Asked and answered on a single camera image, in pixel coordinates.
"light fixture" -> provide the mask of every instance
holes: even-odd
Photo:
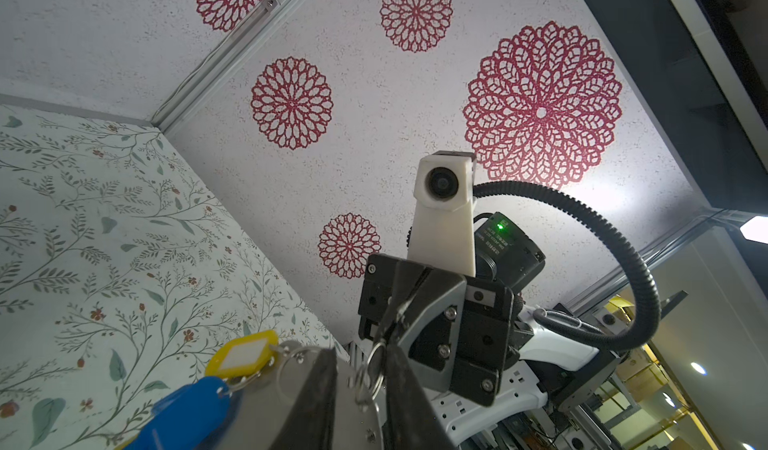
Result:
[[[744,238],[768,244],[768,216],[755,216],[741,226]]]
[[[662,395],[664,395],[664,401],[667,402],[670,405],[670,407],[676,408],[674,402],[672,401],[672,397],[668,396],[664,392],[661,392],[661,393],[662,393]]]
[[[704,367],[703,367],[703,366],[699,365],[698,363],[696,363],[696,362],[692,362],[692,363],[690,364],[690,366],[694,367],[694,370],[696,370],[697,372],[699,372],[701,375],[706,375],[706,370],[704,369]]]

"silver screw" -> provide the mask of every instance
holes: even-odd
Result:
[[[456,320],[456,315],[458,315],[458,312],[456,311],[455,306],[449,306],[443,313],[443,315],[446,316],[448,320]]]
[[[437,346],[437,354],[440,355],[441,359],[447,359],[449,356],[451,356],[451,347],[443,344]]]

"black corrugated tube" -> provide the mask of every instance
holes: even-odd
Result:
[[[536,309],[534,319],[543,327],[571,340],[605,350],[629,350],[647,342],[656,333],[661,320],[661,305],[656,282],[642,257],[625,237],[605,218],[582,202],[547,186],[527,182],[490,182],[475,185],[475,196],[514,195],[546,203],[565,212],[586,226],[608,248],[619,262],[634,294],[635,319],[619,335],[603,335],[578,329],[551,316],[544,309]]]

